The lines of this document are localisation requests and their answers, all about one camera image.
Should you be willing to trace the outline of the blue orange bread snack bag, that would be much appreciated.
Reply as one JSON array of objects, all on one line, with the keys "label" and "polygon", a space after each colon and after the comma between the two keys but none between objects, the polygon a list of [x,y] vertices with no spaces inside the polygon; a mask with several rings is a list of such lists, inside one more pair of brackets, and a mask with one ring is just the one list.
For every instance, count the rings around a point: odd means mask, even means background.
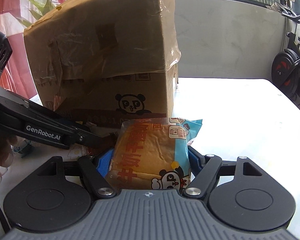
[{"label": "blue orange bread snack bag", "polygon": [[125,121],[110,161],[107,182],[115,189],[181,192],[191,178],[188,144],[202,120],[182,118]]}]

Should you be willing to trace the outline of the grey patterned candy packet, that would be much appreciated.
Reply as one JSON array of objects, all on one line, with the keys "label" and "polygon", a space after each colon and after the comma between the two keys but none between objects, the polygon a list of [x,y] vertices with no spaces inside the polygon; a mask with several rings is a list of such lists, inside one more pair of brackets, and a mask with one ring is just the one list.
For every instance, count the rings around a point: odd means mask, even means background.
[{"label": "grey patterned candy packet", "polygon": [[33,140],[17,137],[17,143],[12,146],[12,152],[18,157],[23,158],[40,146],[40,143]]}]

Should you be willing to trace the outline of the brown cardboard box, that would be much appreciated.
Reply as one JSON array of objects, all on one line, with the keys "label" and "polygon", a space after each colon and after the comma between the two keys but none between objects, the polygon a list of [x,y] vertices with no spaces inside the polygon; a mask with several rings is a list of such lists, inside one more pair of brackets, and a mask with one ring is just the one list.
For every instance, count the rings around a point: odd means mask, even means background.
[{"label": "brown cardboard box", "polygon": [[24,31],[45,107],[74,120],[169,117],[175,0],[67,0]]}]

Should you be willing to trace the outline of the pink floral curtain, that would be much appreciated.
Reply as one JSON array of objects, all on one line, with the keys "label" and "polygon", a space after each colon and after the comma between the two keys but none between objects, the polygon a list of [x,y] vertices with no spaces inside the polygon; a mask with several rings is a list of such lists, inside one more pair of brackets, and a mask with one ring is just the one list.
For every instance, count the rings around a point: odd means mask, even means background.
[{"label": "pink floral curtain", "polygon": [[0,86],[27,99],[37,95],[24,45],[24,29],[65,0],[0,0],[0,31],[13,53],[0,77]]}]

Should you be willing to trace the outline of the black exercise bike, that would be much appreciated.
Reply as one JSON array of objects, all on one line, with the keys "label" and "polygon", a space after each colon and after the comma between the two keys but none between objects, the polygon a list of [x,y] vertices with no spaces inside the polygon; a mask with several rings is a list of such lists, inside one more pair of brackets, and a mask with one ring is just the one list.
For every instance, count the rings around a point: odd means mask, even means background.
[{"label": "black exercise bike", "polygon": [[279,52],[271,66],[271,81],[300,109],[300,36],[286,33],[288,44]]}]

